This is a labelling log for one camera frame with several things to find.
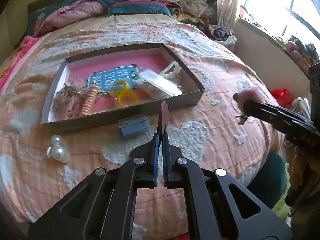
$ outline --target pillow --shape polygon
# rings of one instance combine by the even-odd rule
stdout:
[[[108,16],[122,14],[164,14],[171,17],[167,7],[156,0],[120,0],[109,7]]]

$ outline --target bed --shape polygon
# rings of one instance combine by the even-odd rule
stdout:
[[[283,137],[271,125],[250,117],[243,126],[232,96],[258,86],[268,103],[275,99],[256,73],[232,52],[188,24],[159,14],[100,16],[41,37],[22,59],[0,96],[0,201],[18,222],[34,222],[95,168],[119,167],[130,151],[156,130],[121,139],[117,125],[63,135],[71,160],[46,157],[52,133],[39,125],[50,84],[66,57],[106,47],[160,42],[175,53],[203,84],[196,106],[170,113],[170,143],[202,168],[225,168],[247,186]],[[14,53],[3,64],[9,64]],[[133,239],[169,239],[188,231],[182,189],[163,185],[159,157],[158,187],[139,189]]]

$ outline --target white curtain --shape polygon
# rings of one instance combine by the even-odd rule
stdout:
[[[234,29],[238,14],[238,0],[217,0],[218,25]]]

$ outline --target wrinkled sheet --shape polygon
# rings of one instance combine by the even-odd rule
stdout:
[[[153,137],[157,116],[149,117],[149,131],[135,139],[121,139],[117,124],[68,133],[63,140],[71,160],[63,164],[46,158],[52,134],[39,125],[63,59],[147,42],[164,43],[205,87],[196,106],[170,113],[169,141],[184,156],[208,170],[223,167],[248,185],[268,152],[279,149],[282,138],[271,125],[252,117],[237,124],[240,111],[232,96],[255,85],[268,103],[276,101],[252,69],[200,30],[164,15],[87,19],[48,35],[0,97],[0,201],[19,222],[34,222],[95,168],[119,167]],[[183,190],[164,188],[162,175],[160,154],[158,187],[138,190],[133,239],[169,239],[188,230]]]

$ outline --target metal bolt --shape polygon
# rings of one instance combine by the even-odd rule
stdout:
[[[144,163],[144,159],[141,157],[135,158],[133,161],[135,164],[143,164]]]
[[[102,175],[106,174],[106,170],[104,168],[98,168],[98,169],[96,169],[95,173],[98,176],[102,176]]]
[[[188,163],[188,160],[187,160],[186,158],[179,158],[179,159],[177,160],[177,162],[180,163],[180,164],[187,164],[187,163]]]
[[[223,177],[223,176],[225,176],[225,175],[227,174],[227,172],[226,172],[224,169],[217,169],[217,170],[216,170],[216,174],[217,174],[218,176]]]

